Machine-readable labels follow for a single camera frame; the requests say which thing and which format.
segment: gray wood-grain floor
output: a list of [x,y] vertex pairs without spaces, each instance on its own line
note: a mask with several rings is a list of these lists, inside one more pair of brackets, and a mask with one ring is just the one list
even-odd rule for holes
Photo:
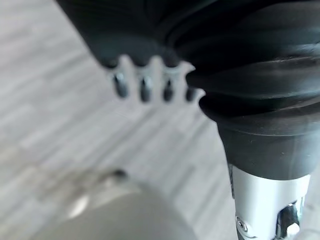
[[[224,150],[216,126],[196,103],[119,100],[51,0],[0,1],[0,239],[29,240],[63,211],[79,187],[123,167],[167,196],[200,240],[236,239]],[[318,229],[320,170],[313,175],[305,222]]]

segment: screw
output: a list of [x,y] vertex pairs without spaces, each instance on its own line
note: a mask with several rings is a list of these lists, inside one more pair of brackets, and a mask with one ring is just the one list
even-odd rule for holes
[[238,226],[244,231],[247,232],[248,228],[247,225],[238,217],[235,217],[236,223],[238,224]]

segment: black rubber sleeve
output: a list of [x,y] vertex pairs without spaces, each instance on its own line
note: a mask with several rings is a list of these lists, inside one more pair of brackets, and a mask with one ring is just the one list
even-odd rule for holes
[[268,179],[305,176],[320,158],[320,2],[228,2],[176,34],[196,67],[187,82],[206,91],[199,104],[230,164]]

